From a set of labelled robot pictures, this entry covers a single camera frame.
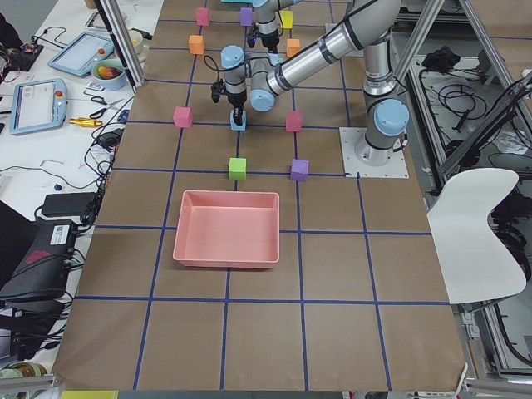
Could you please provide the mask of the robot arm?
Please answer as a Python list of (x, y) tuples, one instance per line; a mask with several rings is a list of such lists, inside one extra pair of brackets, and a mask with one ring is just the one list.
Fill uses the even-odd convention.
[(278, 54), (279, 33), (277, 15), (281, 10), (298, 4), (299, 0), (253, 0), (255, 21), (250, 28), (246, 42), (254, 48), (257, 39), (269, 53)]
[(382, 166), (400, 148), (410, 114), (397, 98), (397, 79), (391, 64), (391, 29), (399, 1), (351, 1), (344, 16), (322, 36), (294, 55), (278, 56), (280, 26), (278, 17), (292, 1), (254, 1), (254, 23), (246, 40), (249, 48), (261, 41), (265, 56), (248, 54), (243, 47), (229, 45), (214, 67), (217, 78), (211, 86), (211, 99), (226, 97), (232, 106), (234, 129), (245, 124), (245, 104), (257, 112), (268, 112), (284, 92), (305, 81), (322, 77), (345, 56), (361, 52), (365, 63), (363, 95), (368, 126), (354, 144), (356, 157), (365, 165)]

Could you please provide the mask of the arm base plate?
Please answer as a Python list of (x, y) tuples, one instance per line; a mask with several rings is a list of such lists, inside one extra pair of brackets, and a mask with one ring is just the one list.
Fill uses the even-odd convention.
[(366, 128), (340, 127), (344, 174), (350, 178), (408, 179), (399, 137), (392, 148), (377, 150), (366, 142)]

